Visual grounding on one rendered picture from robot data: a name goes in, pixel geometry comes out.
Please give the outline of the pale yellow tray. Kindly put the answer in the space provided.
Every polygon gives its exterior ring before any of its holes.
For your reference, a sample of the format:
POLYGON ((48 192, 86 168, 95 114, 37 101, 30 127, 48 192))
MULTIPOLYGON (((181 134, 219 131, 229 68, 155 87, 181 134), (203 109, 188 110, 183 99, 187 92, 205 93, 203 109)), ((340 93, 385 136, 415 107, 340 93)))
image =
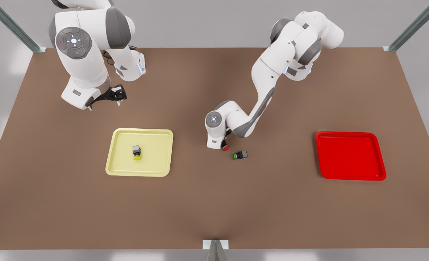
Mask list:
POLYGON ((105 171, 113 176, 164 177, 170 171, 173 145, 170 129, 118 128, 112 134, 105 171), (133 160, 132 147, 141 147, 133 160))

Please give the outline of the silver frame post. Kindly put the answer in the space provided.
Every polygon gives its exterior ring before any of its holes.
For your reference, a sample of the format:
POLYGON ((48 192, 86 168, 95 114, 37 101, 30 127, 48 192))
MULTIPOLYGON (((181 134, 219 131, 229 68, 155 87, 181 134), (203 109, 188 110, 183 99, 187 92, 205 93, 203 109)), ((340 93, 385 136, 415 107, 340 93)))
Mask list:
POLYGON ((1 8, 0 21, 33 53, 45 53, 47 48, 40 47, 35 41, 1 8))
POLYGON ((429 5, 389 46, 382 47, 383 51, 397 52, 428 20, 429 5))
POLYGON ((208 250, 207 261, 228 261, 225 253, 229 249, 228 240, 203 240, 202 249, 208 250))

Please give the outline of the red tray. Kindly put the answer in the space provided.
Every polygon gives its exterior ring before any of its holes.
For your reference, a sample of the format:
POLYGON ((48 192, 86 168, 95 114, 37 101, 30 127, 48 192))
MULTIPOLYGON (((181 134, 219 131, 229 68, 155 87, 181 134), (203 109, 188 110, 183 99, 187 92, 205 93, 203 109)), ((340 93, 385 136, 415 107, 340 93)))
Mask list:
POLYGON ((377 137, 368 132, 317 132, 320 173, 327 179, 383 181, 386 170, 377 137))

